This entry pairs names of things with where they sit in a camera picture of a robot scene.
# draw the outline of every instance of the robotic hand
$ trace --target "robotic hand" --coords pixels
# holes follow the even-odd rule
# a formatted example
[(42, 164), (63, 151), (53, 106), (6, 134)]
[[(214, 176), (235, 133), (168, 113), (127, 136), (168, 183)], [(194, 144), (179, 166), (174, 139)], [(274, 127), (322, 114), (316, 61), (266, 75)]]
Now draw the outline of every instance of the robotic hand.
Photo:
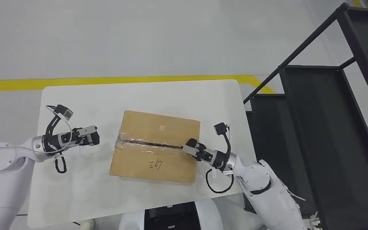
[(226, 136), (227, 128), (224, 123), (214, 126), (218, 135), (223, 135), (228, 145), (226, 153), (212, 150), (190, 139), (183, 151), (198, 161), (204, 161), (210, 166), (219, 169), (225, 175), (232, 174), (248, 198), (258, 216), (270, 230), (306, 230), (298, 204), (291, 197), (282, 181), (275, 175), (271, 167), (264, 161), (244, 166), (240, 158), (231, 153), (229, 140)]
[[(97, 145), (99, 135), (96, 126), (71, 129), (68, 120), (73, 112), (65, 106), (47, 106), (54, 118), (46, 129), (46, 134), (26, 141), (21, 146), (0, 143), (0, 229), (8, 230), (22, 207), (32, 179), (35, 162), (55, 158), (55, 167), (59, 173), (66, 173), (63, 151), (78, 145)], [(70, 132), (53, 135), (53, 129), (60, 120), (69, 127)], [(59, 169), (58, 159), (64, 164)]]

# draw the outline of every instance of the gray floor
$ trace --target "gray floor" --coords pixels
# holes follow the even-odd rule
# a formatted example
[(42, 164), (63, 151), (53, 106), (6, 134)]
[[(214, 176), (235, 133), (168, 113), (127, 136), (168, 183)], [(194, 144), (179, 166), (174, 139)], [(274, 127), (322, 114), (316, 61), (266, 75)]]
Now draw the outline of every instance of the gray floor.
[[(264, 79), (341, 2), (4, 2), (0, 7), (0, 79), (234, 74)], [(350, 57), (342, 32), (333, 24), (292, 63), (338, 65)], [(367, 84), (356, 64), (346, 73), (367, 119)], [(278, 78), (269, 85), (283, 93)], [(249, 87), (241, 87), (243, 97)], [(36, 135), (40, 98), (40, 90), (0, 91), (1, 141), (21, 144)], [(215, 203), (226, 229), (259, 227), (252, 214), (227, 214), (232, 205), (239, 205), (239, 196), (217, 198)], [(20, 213), (27, 212), (26, 202)], [(120, 215), (99, 218), (97, 227), (117, 229), (119, 220)], [(28, 229), (26, 217), (17, 217), (11, 228), (21, 229)]]

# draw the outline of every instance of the black metal staircase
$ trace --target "black metal staircase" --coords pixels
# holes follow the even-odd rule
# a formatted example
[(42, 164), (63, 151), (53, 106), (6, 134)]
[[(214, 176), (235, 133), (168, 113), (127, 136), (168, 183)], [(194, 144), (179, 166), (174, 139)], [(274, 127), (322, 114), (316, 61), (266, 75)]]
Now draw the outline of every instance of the black metal staircase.
[[(288, 66), (335, 20), (354, 57), (341, 66)], [(368, 83), (368, 10), (343, 3), (245, 100), (258, 160), (319, 212), (323, 229), (368, 229), (368, 129), (343, 69)], [(256, 94), (280, 74), (285, 94)]]

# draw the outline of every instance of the cardboard box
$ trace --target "cardboard box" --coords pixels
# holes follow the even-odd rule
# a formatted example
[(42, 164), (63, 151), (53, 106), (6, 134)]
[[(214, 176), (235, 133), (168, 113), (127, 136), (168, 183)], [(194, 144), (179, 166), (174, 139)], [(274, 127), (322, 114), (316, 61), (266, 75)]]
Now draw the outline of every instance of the cardboard box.
[(193, 183), (197, 161), (180, 149), (190, 138), (199, 121), (125, 111), (110, 175)]

